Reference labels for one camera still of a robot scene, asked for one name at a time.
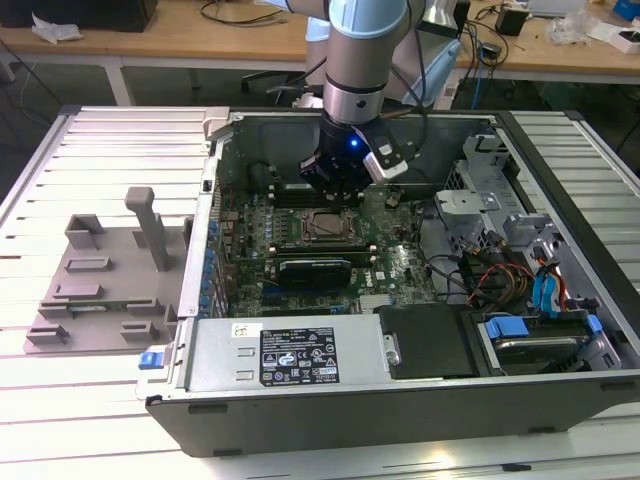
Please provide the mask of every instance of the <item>black plastic cover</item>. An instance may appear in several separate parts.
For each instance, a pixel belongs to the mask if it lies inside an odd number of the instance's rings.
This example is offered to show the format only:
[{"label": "black plastic cover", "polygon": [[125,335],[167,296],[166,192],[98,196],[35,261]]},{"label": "black plastic cover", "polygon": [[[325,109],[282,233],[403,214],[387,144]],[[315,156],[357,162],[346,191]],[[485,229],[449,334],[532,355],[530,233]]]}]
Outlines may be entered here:
[{"label": "black plastic cover", "polygon": [[491,375],[472,312],[430,303],[379,310],[384,335],[393,335],[400,363],[391,378],[465,378]]}]

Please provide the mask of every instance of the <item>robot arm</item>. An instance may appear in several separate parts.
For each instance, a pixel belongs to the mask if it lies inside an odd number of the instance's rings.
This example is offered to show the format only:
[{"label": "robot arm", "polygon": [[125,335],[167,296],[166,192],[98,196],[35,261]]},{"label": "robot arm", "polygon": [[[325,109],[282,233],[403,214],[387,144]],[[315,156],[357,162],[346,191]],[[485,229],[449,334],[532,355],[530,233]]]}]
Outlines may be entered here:
[{"label": "robot arm", "polygon": [[380,111],[396,47],[422,21],[427,1],[269,1],[331,23],[319,144],[300,171],[333,203],[357,203],[372,180],[400,175],[416,154],[396,142]]}]

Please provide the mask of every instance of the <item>warning label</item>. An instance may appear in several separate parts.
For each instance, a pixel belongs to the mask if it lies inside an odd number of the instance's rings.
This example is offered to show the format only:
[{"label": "warning label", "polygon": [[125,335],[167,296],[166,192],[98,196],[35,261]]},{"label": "warning label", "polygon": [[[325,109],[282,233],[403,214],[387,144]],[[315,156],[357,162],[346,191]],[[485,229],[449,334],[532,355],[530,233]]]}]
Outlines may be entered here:
[{"label": "warning label", "polygon": [[260,360],[265,387],[340,382],[333,328],[262,330]]}]

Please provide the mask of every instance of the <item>desk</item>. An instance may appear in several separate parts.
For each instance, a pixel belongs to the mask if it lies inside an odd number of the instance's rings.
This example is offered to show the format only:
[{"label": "desk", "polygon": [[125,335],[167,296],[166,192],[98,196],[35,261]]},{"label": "desk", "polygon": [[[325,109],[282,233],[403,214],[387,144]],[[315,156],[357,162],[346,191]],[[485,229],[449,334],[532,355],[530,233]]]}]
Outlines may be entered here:
[{"label": "desk", "polygon": [[[499,4],[497,1],[474,1],[469,18],[475,18],[482,7]],[[612,2],[590,5],[589,13],[602,21],[617,25],[629,22],[617,17],[611,9]],[[497,15],[489,15],[482,23],[495,26]],[[579,82],[640,84],[640,55],[625,55],[608,43],[591,40],[589,45],[556,46],[547,39],[545,29],[549,20],[528,20],[518,37],[505,37],[509,43],[509,56],[494,73],[494,78],[504,80],[530,80],[540,82]],[[479,27],[480,40],[500,45],[500,38],[488,29]],[[449,109],[457,86],[464,78],[471,62],[468,35],[463,38],[464,51],[458,57],[456,68],[447,81],[447,87],[436,103],[440,109]]]},{"label": "desk", "polygon": [[[25,332],[67,246],[71,214],[97,213],[105,227],[135,226],[123,206],[133,182],[154,188],[164,225],[182,225],[193,213],[208,155],[204,116],[197,107],[61,115],[0,207],[1,479],[587,480],[640,472],[640,403],[567,433],[190,458],[136,400],[137,355],[25,356]],[[504,473],[502,465],[513,463],[532,471]]]},{"label": "desk", "polygon": [[[474,0],[470,18],[495,0]],[[236,28],[218,25],[201,17],[201,2],[159,0],[156,15],[143,33],[83,30],[77,42],[51,45],[28,29],[0,29],[0,38],[26,62],[100,65],[105,69],[118,105],[133,105],[122,68],[126,66],[215,68],[250,70],[304,70],[306,19],[283,14],[286,24],[264,28]],[[268,7],[229,4],[225,18],[251,18]],[[590,6],[590,12],[611,21],[611,5]],[[485,23],[492,25],[495,15]],[[593,40],[591,45],[554,46],[546,39],[548,20],[529,20],[519,37],[509,39],[510,54],[495,78],[550,82],[640,83],[640,56],[625,55],[614,47]],[[488,31],[481,38],[488,40]],[[12,57],[0,51],[0,64]],[[458,59],[438,108],[450,108],[459,80],[470,63],[467,53]]]},{"label": "desk", "polygon": [[[116,103],[135,104],[122,74],[123,67],[211,68],[303,71],[307,20],[283,13],[287,23],[262,28],[237,28],[200,15],[203,2],[159,0],[143,33],[83,29],[85,38],[52,45],[30,29],[0,28],[2,38],[25,62],[99,65],[105,69]],[[241,20],[264,15],[273,8],[228,4],[221,16]],[[15,61],[0,50],[0,64]],[[10,79],[5,68],[4,77]]]}]

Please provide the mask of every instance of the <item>gray plastic part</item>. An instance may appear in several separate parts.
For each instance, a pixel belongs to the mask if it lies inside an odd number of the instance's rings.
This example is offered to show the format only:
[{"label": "gray plastic part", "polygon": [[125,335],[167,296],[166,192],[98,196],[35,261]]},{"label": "gray plastic part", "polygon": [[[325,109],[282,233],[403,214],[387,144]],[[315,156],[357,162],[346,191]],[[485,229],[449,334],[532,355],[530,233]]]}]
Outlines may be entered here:
[{"label": "gray plastic part", "polygon": [[97,249],[94,235],[104,233],[104,229],[95,215],[72,215],[64,234],[73,248]]},{"label": "gray plastic part", "polygon": [[163,272],[168,268],[167,248],[162,220],[159,215],[153,213],[154,198],[153,189],[150,187],[131,187],[124,204],[138,217],[156,268]]},{"label": "gray plastic part", "polygon": [[160,336],[160,332],[151,321],[122,322],[120,334],[126,342],[152,342]]},{"label": "gray plastic part", "polygon": [[69,333],[60,325],[35,327],[27,332],[27,341],[34,345],[63,345]]},{"label": "gray plastic part", "polygon": [[133,234],[133,239],[138,245],[138,248],[148,248],[147,239],[144,238],[144,232],[142,230],[134,230],[131,232]]},{"label": "gray plastic part", "polygon": [[182,236],[184,237],[184,246],[189,248],[189,242],[191,241],[191,230],[193,229],[193,217],[187,217],[182,224]]},{"label": "gray plastic part", "polygon": [[111,269],[109,257],[69,258],[64,266],[67,272],[106,272]]},{"label": "gray plastic part", "polygon": [[52,318],[68,318],[73,319],[73,312],[65,305],[40,305],[38,313],[47,320]]},{"label": "gray plastic part", "polygon": [[[95,219],[95,222],[84,218]],[[166,271],[157,271],[153,258],[146,249],[138,248],[132,232],[139,228],[102,229],[95,216],[74,217],[72,227],[92,233],[100,257],[94,249],[76,249],[70,243],[42,299],[32,328],[51,329],[62,327],[65,342],[32,342],[26,340],[26,353],[80,353],[80,352],[137,352],[150,345],[162,345],[173,341],[176,326],[173,313],[167,313],[169,305],[178,305],[187,257],[182,226],[164,228],[163,246],[166,249]],[[108,258],[108,270],[74,269],[67,267],[83,261],[95,265],[96,258]],[[71,291],[100,285],[100,298],[57,298],[59,286]],[[151,334],[122,336],[125,322],[151,322]]]},{"label": "gray plastic part", "polygon": [[176,331],[178,330],[178,315],[171,304],[167,305],[164,312],[164,326],[169,331],[171,338],[175,339]]},{"label": "gray plastic part", "polygon": [[93,299],[102,297],[102,287],[100,284],[85,283],[82,285],[58,285],[53,292],[53,298]]},{"label": "gray plastic part", "polygon": [[146,302],[128,303],[127,311],[134,317],[145,317],[149,315],[162,315],[164,307],[157,298],[149,299]]}]

